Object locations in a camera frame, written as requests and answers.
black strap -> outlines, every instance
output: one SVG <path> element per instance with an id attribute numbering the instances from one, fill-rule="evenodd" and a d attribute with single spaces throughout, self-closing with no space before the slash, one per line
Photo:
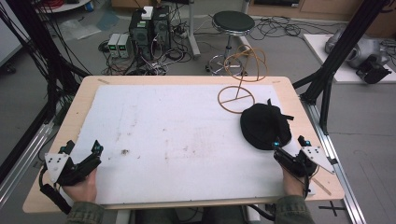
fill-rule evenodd
<path id="1" fill-rule="evenodd" d="M 271 104 L 271 98 L 269 98 L 269 99 L 267 100 L 267 104 L 268 104 L 268 105 L 272 105 L 272 104 Z M 294 116 L 284 115 L 284 114 L 282 114 L 282 116 L 283 116 L 285 119 L 294 120 Z"/>

wire frame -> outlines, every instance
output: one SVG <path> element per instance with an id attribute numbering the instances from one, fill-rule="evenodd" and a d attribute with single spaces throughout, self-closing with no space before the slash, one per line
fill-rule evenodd
<path id="1" fill-rule="evenodd" d="M 257 74 L 254 78 L 247 78 L 246 76 L 246 71 L 248 68 L 248 62 L 250 61 L 250 59 L 254 59 L 254 63 L 256 64 L 256 70 L 257 70 Z M 234 63 L 236 60 L 239 61 L 245 61 L 245 63 L 242 64 L 242 72 L 241 74 L 238 75 L 234 75 L 231 73 L 230 71 L 230 67 L 227 66 L 227 64 L 230 63 Z M 246 99 L 246 98 L 251 98 L 252 99 L 252 104 L 254 105 L 256 103 L 256 100 L 254 99 L 253 94 L 247 90 L 246 88 L 241 87 L 242 82 L 257 82 L 260 80 L 263 80 L 265 78 L 265 76 L 261 76 L 261 70 L 260 70 L 260 65 L 264 65 L 264 74 L 268 74 L 268 67 L 265 61 L 265 53 L 264 51 L 262 51 L 261 49 L 253 49 L 248 45 L 242 45 L 240 47 L 238 47 L 237 51 L 235 54 L 229 56 L 228 58 L 226 58 L 224 60 L 224 70 L 227 72 L 227 74 L 229 74 L 231 77 L 239 80 L 239 85 L 238 86 L 229 86 L 226 88 L 223 88 L 219 94 L 218 94 L 218 102 L 220 104 L 220 106 L 231 112 L 231 113 L 235 113 L 235 114 L 242 114 L 243 111 L 236 111 L 234 109 L 231 109 L 229 106 L 227 106 L 228 103 L 230 102 L 237 102 L 240 101 L 242 99 Z M 230 99 L 226 99 L 226 100 L 222 100 L 221 99 L 221 95 L 228 89 L 236 89 L 236 93 L 235 93 L 235 97 L 232 97 Z"/>

electronic equipment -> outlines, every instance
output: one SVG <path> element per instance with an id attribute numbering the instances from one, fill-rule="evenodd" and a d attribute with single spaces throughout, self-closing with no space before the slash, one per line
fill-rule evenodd
<path id="1" fill-rule="evenodd" d="M 297 177 L 311 176 L 317 170 L 318 165 L 334 174 L 332 164 L 322 149 L 312 147 L 310 142 L 305 141 L 302 136 L 299 137 L 298 141 L 302 148 L 295 157 L 281 148 L 278 143 L 273 144 L 274 158 L 283 168 Z"/>
<path id="2" fill-rule="evenodd" d="M 330 53 L 345 30 L 339 29 L 329 38 L 325 45 L 326 53 Z M 390 61 L 387 49 L 382 47 L 378 39 L 364 35 L 346 57 L 346 63 L 357 69 L 356 74 L 367 84 L 375 84 L 391 72 L 384 68 Z"/>
<path id="3" fill-rule="evenodd" d="M 153 7 L 143 7 L 142 20 L 149 21 L 152 18 Z"/>
<path id="4" fill-rule="evenodd" d="M 113 34 L 108 40 L 107 46 L 112 58 L 120 57 L 119 50 L 117 49 L 117 43 L 119 42 L 119 39 L 120 34 Z"/>
<path id="5" fill-rule="evenodd" d="M 170 26 L 170 18 L 169 18 L 169 6 L 154 8 L 152 21 L 154 24 L 154 35 L 157 40 L 157 46 L 159 45 L 162 48 L 162 50 L 170 49 L 171 26 Z"/>
<path id="6" fill-rule="evenodd" d="M 117 49 L 119 50 L 120 58 L 129 58 L 132 54 L 132 43 L 129 35 L 123 34 L 120 36 L 119 42 L 117 43 Z"/>
<path id="7" fill-rule="evenodd" d="M 152 21 L 142 20 L 141 15 L 142 11 L 135 11 L 129 25 L 132 48 L 136 57 L 142 56 L 146 60 L 152 60 L 151 43 L 154 38 Z"/>
<path id="8" fill-rule="evenodd" d="M 100 156 L 103 151 L 103 147 L 98 141 L 95 141 L 91 150 L 92 154 L 79 164 L 74 164 L 70 157 L 74 145 L 73 141 L 70 140 L 65 147 L 61 147 L 58 153 L 46 153 L 46 163 L 38 178 L 40 191 L 66 214 L 70 212 L 71 207 L 56 188 L 56 184 L 74 186 L 85 180 L 86 176 L 101 163 Z M 49 171 L 49 179 L 54 184 L 54 188 L 50 184 L 43 184 L 43 175 L 46 171 Z"/>

round stool seat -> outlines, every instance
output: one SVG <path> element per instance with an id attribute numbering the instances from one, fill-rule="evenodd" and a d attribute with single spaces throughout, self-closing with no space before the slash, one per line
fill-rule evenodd
<path id="1" fill-rule="evenodd" d="M 213 26 L 228 35 L 248 35 L 254 27 L 254 20 L 239 11 L 221 11 L 213 16 Z"/>

white board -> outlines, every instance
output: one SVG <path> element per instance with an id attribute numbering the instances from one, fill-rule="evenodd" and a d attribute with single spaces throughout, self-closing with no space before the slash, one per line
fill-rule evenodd
<path id="1" fill-rule="evenodd" d="M 321 63 L 326 61 L 328 54 L 324 50 L 326 42 L 332 35 L 304 35 L 304 39 L 309 48 L 314 51 L 315 55 Z M 376 84 L 380 83 L 396 83 L 396 73 L 386 64 L 384 68 L 388 69 L 392 73 L 385 76 Z M 350 67 L 347 63 L 341 64 L 334 76 L 334 80 L 341 84 L 362 84 L 365 83 L 356 75 L 356 69 Z"/>
<path id="2" fill-rule="evenodd" d="M 101 86 L 71 154 L 77 163 L 91 154 L 96 139 L 104 147 L 97 173 L 97 202 L 283 195 L 282 173 L 273 151 L 251 146 L 240 131 L 240 115 L 218 104 L 218 93 L 224 87 Z M 281 107 L 272 86 L 245 87 L 256 103 L 271 98 L 273 105 Z M 244 109 L 251 103 L 238 106 Z M 298 151 L 295 141 L 289 147 Z"/>

